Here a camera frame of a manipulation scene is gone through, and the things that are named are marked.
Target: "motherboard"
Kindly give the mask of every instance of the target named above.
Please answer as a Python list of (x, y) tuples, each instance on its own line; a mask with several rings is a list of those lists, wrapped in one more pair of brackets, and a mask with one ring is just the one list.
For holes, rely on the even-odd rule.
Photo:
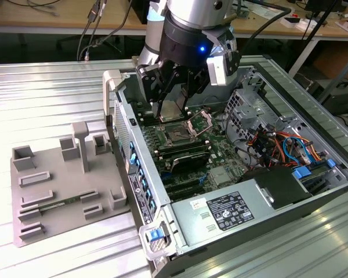
[(233, 185), (248, 169), (210, 111), (190, 108), (188, 114), (178, 122), (140, 123), (174, 202)]

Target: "wooden desk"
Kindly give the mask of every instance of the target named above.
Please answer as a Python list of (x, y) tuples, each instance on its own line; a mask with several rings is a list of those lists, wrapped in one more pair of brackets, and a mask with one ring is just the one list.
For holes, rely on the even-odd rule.
[[(13, 1), (17, 3), (26, 3), (24, 0)], [(45, 33), (69, 34), (68, 32), (62, 33), (61, 29), (83, 29), (87, 22), (88, 13), (94, 2), (95, 0), (62, 0), (53, 4), (53, 6), (56, 7), (55, 12), (57, 12), (59, 16), (52, 16), (51, 14), (42, 13), (29, 7), (21, 7), (6, 0), (1, 0), (0, 31), (5, 32), (8, 28), (22, 27), (21, 30), (24, 30), (22, 33), (26, 33), (27, 31), (43, 34), (44, 28), (48, 28), (48, 32)], [(105, 32), (111, 32), (111, 30), (117, 28), (124, 18), (128, 4), (128, 0), (109, 0), (99, 28), (105, 30)], [(146, 26), (140, 23), (137, 15), (133, 9), (131, 9), (122, 32), (125, 30), (136, 30), (139, 35), (144, 35), (145, 29)]]
[[(25, 0), (13, 0), (25, 3)], [(6, 0), (0, 1), (0, 32), (18, 34), (81, 34), (86, 24), (86, 17), (95, 0), (62, 0), (54, 6), (59, 17), (38, 12), (28, 7), (14, 5)], [(307, 13), (295, 4), (286, 0), (274, 1), (278, 5), (295, 9), (300, 17)], [(98, 35), (106, 35), (117, 28), (124, 18), (128, 7), (128, 0), (108, 0), (106, 10), (97, 30)], [(249, 38), (267, 20), (250, 12), (249, 19), (236, 19), (232, 22), (236, 36)], [(300, 55), (290, 70), (295, 75), (304, 61), (308, 58), (318, 41), (348, 41), (348, 32), (335, 24), (337, 20), (329, 19), (325, 27), (318, 30), (307, 48)], [(145, 35), (146, 26), (142, 25), (133, 10), (130, 11), (126, 24), (117, 35)], [(267, 39), (301, 39), (303, 32), (296, 28), (287, 28), (279, 21), (267, 27), (257, 38)]]

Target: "black cylinder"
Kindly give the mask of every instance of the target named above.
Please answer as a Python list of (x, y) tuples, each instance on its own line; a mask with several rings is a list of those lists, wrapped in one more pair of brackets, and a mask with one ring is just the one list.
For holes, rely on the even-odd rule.
[(212, 47), (213, 43), (201, 30), (180, 26), (170, 15), (166, 15), (159, 50), (161, 61), (199, 67), (206, 63)]

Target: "label sticker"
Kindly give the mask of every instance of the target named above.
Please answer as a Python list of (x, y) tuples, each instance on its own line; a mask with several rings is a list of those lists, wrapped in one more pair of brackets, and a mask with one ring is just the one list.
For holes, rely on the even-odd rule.
[(209, 200), (206, 203), (222, 231), (254, 219), (238, 191)]
[(197, 200), (190, 201), (190, 204), (192, 206), (192, 209), (196, 210), (199, 209), (200, 207), (206, 207), (206, 199), (201, 198)]

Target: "blue wire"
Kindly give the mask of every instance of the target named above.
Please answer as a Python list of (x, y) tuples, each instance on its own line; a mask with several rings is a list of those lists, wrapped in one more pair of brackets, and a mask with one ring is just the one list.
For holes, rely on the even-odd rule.
[(282, 143), (282, 147), (283, 147), (283, 149), (284, 149), (284, 153), (286, 154), (286, 156), (287, 156), (288, 158), (294, 160), (298, 165), (300, 165), (299, 161), (298, 161), (296, 158), (294, 158), (293, 156), (291, 156), (291, 155), (288, 153), (288, 150), (286, 149), (286, 141), (287, 141), (287, 139), (289, 139), (289, 138), (290, 138), (290, 137), (286, 138), (286, 139), (284, 140), (284, 142)]
[(287, 137), (287, 138), (284, 140), (284, 143), (282, 144), (282, 147), (284, 148), (284, 152), (285, 152), (285, 154), (287, 155), (287, 157), (291, 158), (291, 159), (294, 160), (298, 165), (300, 165), (299, 161), (298, 161), (296, 158), (294, 158), (293, 156), (291, 156), (291, 155), (288, 153), (288, 151), (287, 151), (287, 148), (286, 148), (286, 141), (287, 141), (287, 139), (289, 139), (289, 138), (295, 139), (297, 142), (299, 142), (299, 143), (302, 145), (302, 147), (303, 147), (303, 149), (304, 149), (304, 152), (306, 153), (307, 157), (309, 158), (309, 161), (311, 161), (311, 162), (315, 162), (315, 161), (316, 161), (316, 160), (314, 160), (314, 159), (312, 158), (312, 156), (309, 154), (309, 152), (308, 152), (308, 150), (307, 150), (305, 144), (303, 143), (303, 141), (302, 141), (301, 139), (299, 139), (299, 138), (294, 137), (294, 136)]

